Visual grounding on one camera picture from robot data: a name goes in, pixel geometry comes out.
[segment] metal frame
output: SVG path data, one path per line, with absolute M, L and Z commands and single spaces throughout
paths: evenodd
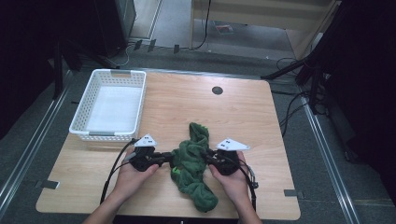
M 303 105 L 307 103 L 306 98 L 302 97 L 302 103 Z M 327 140 L 323 134 L 323 131 L 321 130 L 318 118 L 313 114 L 309 105 L 305 105 L 304 109 L 314 136 L 317 139 L 320 154 L 322 155 L 323 161 L 326 165 L 330 180 L 332 181 L 332 186 L 334 187 L 335 194 L 338 198 L 338 202 L 340 203 L 341 209 L 343 210 L 346 223 L 359 224 L 361 222 L 358 213 L 349 196 L 347 186 L 338 172 L 337 165 L 334 161 L 334 158 L 332 157 L 331 149 L 327 144 Z
M 43 142 L 47 134 L 47 131 L 50 128 L 50 125 L 52 124 L 55 116 L 58 114 L 58 111 L 62 103 L 64 102 L 64 98 L 68 92 L 72 77 L 73 75 L 69 70 L 65 74 L 64 90 L 61 92 L 60 96 L 57 99 L 52 100 L 52 103 L 49 105 L 49 109 L 47 110 L 46 114 L 44 115 L 44 118 L 41 120 L 40 124 L 35 130 L 35 133 L 33 134 L 31 140 L 29 141 L 26 149 L 23 151 L 17 165 L 14 167 L 7 181 L 1 187 L 0 221 L 3 218 L 4 214 L 6 213 L 12 198 L 14 197 L 17 189 L 19 188 L 27 170 L 29 169 L 29 166 L 34 159 L 35 154 L 39 150 L 41 143 Z

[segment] basket handle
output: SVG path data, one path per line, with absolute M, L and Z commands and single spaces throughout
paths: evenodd
M 89 136 L 116 136 L 115 133 L 111 132 L 88 132 Z
M 110 70 L 110 74 L 113 77 L 131 78 L 131 71 L 127 70 Z

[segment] green towel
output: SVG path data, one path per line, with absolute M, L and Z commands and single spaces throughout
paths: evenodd
M 179 148 L 172 151 L 175 167 L 171 177 L 180 192 L 190 195 L 198 211 L 207 212 L 214 209 L 219 201 L 204 183 L 206 163 L 201 152 L 208 149 L 209 131 L 193 122 L 189 129 L 191 140 L 181 142 Z

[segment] hand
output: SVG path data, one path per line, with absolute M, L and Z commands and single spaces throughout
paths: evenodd
M 133 150 L 134 149 L 132 147 L 128 148 L 126 155 L 131 154 Z M 117 195 L 125 202 L 139 190 L 143 183 L 149 179 L 149 177 L 151 177 L 158 168 L 158 164 L 154 164 L 151 165 L 147 171 L 139 172 L 131 164 L 121 166 L 116 186 L 111 194 Z
M 241 151 L 236 151 L 238 154 L 240 164 L 244 171 L 248 173 L 248 168 L 245 162 L 244 154 Z M 248 199 L 248 183 L 242 171 L 237 170 L 232 175 L 221 175 L 214 165 L 209 165 L 210 172 L 223 186 L 224 191 L 233 203 Z

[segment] wooden table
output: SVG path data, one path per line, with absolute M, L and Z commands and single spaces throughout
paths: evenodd
M 220 86 L 223 94 L 212 88 Z M 209 146 L 230 137 L 251 146 L 245 152 L 260 187 L 256 189 L 257 213 L 262 219 L 298 219 L 296 197 L 288 158 L 279 130 L 270 86 L 263 80 L 148 73 L 147 91 L 139 135 L 150 133 L 157 151 L 178 148 L 189 137 L 190 122 L 209 130 Z M 98 205 L 103 185 L 124 144 L 82 142 L 69 134 L 50 173 L 59 181 L 57 189 L 43 189 L 36 209 L 43 213 L 91 213 Z M 108 192 L 115 184 L 112 178 Z M 178 191 L 164 164 L 134 198 L 124 204 L 120 215 L 158 217 L 236 218 L 219 182 L 206 169 L 204 181 L 219 197 L 217 207 L 198 212 L 190 197 Z
M 326 31 L 339 0 L 212 0 L 210 21 L 285 29 L 296 59 L 302 59 L 319 33 Z M 208 0 L 191 1 L 190 48 L 194 19 L 206 20 Z

